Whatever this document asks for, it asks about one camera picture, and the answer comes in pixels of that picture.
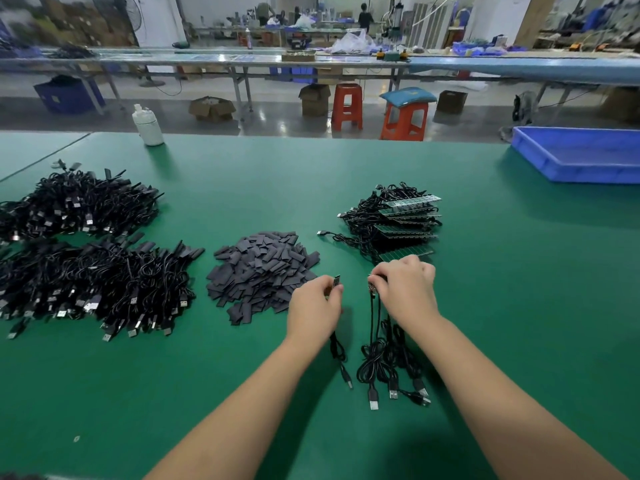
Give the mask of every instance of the cardboard box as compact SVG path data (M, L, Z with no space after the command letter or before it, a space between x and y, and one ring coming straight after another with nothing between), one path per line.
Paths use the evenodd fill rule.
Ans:
M331 89L325 84L309 84L300 89L302 116L326 116L329 114Z
M202 71L214 74L226 74L227 69L225 69L222 64L203 64Z
M189 104L189 114L194 115L199 121L219 123L232 120L234 112L236 112L236 106L231 101L213 96L204 96Z
M449 114L460 114L465 108L465 101L467 101L467 93L460 93L458 91L443 91L438 97L438 106L436 111L446 112Z
M40 0L50 18L64 20L67 17L65 5L60 0Z
M342 75L341 67L332 67L331 69L318 69L318 84L327 84L328 86L335 86L340 82L337 77L324 77L327 75Z
M623 123L640 121L640 91L638 88L613 88L598 115Z

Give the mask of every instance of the orange plastic stool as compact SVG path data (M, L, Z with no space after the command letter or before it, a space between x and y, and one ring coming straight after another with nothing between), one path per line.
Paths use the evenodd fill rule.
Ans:
M429 111L428 102L414 102L406 104L398 111L398 120L396 123L389 123L391 108L393 105L387 103L387 112L385 113L385 122L382 125L380 139L391 139L395 141L422 141L424 139L424 131L427 128L427 113ZM421 126L412 124L411 120L415 111L424 111Z
M344 97L351 96L351 104L344 105ZM333 96L333 112L331 115L332 131L341 131L342 123L351 121L362 129L362 88L359 84L338 84Z

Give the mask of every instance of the forearm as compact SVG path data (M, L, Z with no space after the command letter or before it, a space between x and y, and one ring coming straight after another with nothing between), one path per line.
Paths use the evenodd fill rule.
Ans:
M496 474L505 479L624 478L498 369L453 323L407 329L442 377Z
M253 478L312 360L308 352L283 342L146 479Z

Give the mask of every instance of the metal table leg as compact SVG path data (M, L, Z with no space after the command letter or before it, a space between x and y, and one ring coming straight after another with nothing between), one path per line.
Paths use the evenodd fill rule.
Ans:
M246 88L246 99L249 102L249 112L253 112L253 102L251 101L251 89L249 89L249 78L247 74L249 73L249 67L242 67L242 72L244 73L244 87Z
M394 78L396 76L396 68L392 67L391 68L391 77L389 78L389 91L393 91L394 90Z
M562 108L564 106L564 103L566 102L567 97L569 97L569 94L571 94L571 86L568 86L565 90L564 93L562 93L562 97L560 97L560 102L558 102L557 106L556 106L556 111L554 112L554 115L551 116L551 120L549 121L550 124L553 124L558 115L560 115L560 111L562 111Z
M235 67L229 67L229 74L234 81L234 89L236 91L236 102L238 103L238 112L240 113L240 121L244 121L244 108L242 98L240 97L240 85L238 84L238 74Z
M540 104L540 100L542 99L542 96L545 95L545 91L547 90L548 87L549 87L548 82L544 82L542 84L542 87L540 88L540 92L538 93L538 97L536 98L536 101L538 104Z
M107 77L107 82L109 83L109 87L111 87L111 90L113 91L113 95L116 96L116 101L118 101L118 104L120 104L120 109L124 110L125 109L124 104L122 103L122 99L120 98L120 93L116 89L116 83L113 80L111 73L107 71L107 69L105 69L104 66L101 65L100 67L102 67L102 70L104 71L104 74Z
M93 107L98 112L98 114L100 114L101 116L104 116L104 110L103 110L102 106L100 106L100 103L98 103L98 99L96 99L95 94L93 94L93 89L91 88L91 85L89 85L89 82L87 81L86 77L84 76L82 70L80 69L80 67L78 65L76 65L74 67L74 69L75 69L76 75L82 81L82 85L84 86L84 90L87 92L87 94L89 94L89 99L91 99L91 102L93 103Z
M402 79L402 74L404 72L404 68L398 69L398 74L396 75L396 88L395 90L400 90L400 80Z

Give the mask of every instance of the hand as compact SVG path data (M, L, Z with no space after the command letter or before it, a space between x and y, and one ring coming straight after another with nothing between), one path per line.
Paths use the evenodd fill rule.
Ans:
M389 314L406 330L425 317L439 316L433 292L435 276L434 266L411 255L380 263L368 281L376 287Z
M315 357L338 325L344 286L320 276L293 291L289 303L286 342Z

